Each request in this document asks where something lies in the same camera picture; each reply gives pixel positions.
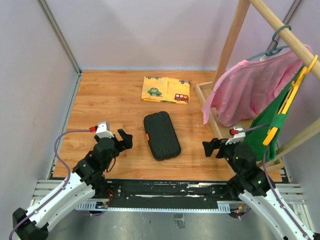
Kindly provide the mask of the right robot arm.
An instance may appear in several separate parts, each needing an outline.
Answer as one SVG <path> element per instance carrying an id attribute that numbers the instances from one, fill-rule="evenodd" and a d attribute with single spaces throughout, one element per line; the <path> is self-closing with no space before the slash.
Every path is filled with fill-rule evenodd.
<path id="1" fill-rule="evenodd" d="M 227 181 L 227 196 L 244 202 L 278 240 L 318 240 L 319 233 L 310 230 L 297 217 L 267 172 L 257 166 L 252 149 L 247 144 L 229 144 L 228 141 L 227 138 L 213 138 L 202 142 L 206 157 L 217 150 L 215 157 L 225 159 L 235 173 Z"/>

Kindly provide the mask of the black plastic tool case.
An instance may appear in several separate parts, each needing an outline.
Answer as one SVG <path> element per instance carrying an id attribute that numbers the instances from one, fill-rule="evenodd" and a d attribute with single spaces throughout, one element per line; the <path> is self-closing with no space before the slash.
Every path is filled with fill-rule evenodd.
<path id="1" fill-rule="evenodd" d="M 181 145 L 166 111 L 145 116 L 143 126 L 151 154 L 156 161 L 169 160 L 181 154 Z"/>

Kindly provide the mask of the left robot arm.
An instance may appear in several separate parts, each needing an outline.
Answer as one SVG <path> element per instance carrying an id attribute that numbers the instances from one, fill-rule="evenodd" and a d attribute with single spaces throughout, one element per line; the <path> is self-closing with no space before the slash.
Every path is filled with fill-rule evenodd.
<path id="1" fill-rule="evenodd" d="M 97 126 L 87 129 L 95 133 L 96 144 L 73 168 L 67 177 L 37 204 L 12 214 L 9 237 L 21 240 L 45 240 L 49 232 L 79 204 L 92 198 L 101 198 L 110 191 L 104 172 L 112 170 L 116 158 L 133 147 L 133 136 L 118 129 L 121 140 L 110 131 L 98 131 Z"/>

